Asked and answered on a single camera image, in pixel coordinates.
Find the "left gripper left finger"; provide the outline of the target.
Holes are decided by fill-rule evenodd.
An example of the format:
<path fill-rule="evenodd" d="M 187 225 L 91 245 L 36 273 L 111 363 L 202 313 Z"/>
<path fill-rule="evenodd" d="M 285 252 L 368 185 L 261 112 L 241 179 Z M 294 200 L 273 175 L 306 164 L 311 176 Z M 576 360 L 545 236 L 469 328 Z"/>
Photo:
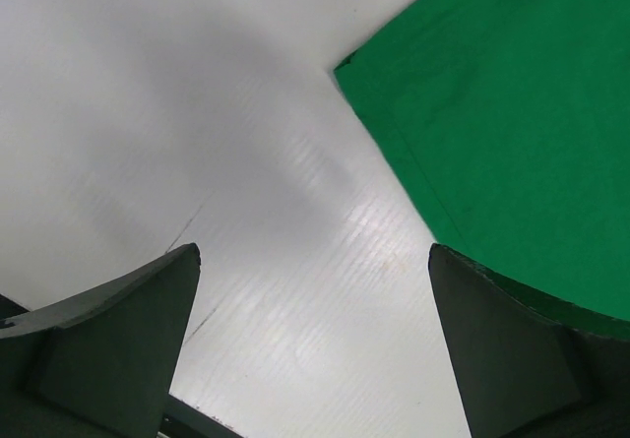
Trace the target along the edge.
<path fill-rule="evenodd" d="M 196 244 L 1 321 L 4 437 L 155 437 L 201 274 Z"/>

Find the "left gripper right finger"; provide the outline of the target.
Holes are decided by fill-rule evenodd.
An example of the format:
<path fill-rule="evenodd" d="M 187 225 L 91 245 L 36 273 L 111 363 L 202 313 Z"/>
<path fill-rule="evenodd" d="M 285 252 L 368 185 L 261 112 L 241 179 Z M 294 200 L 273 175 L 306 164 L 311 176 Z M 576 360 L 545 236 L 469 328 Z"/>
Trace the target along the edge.
<path fill-rule="evenodd" d="M 626 437 L 629 324 L 442 244 L 428 272 L 473 437 Z"/>

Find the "green t shirt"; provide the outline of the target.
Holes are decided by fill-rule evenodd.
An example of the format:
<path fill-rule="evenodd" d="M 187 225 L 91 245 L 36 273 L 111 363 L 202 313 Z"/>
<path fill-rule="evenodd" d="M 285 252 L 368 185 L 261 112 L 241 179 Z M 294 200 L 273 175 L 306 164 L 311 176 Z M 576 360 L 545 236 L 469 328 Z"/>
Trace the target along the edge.
<path fill-rule="evenodd" d="M 629 316 L 629 0 L 417 0 L 335 71 L 433 236 Z"/>

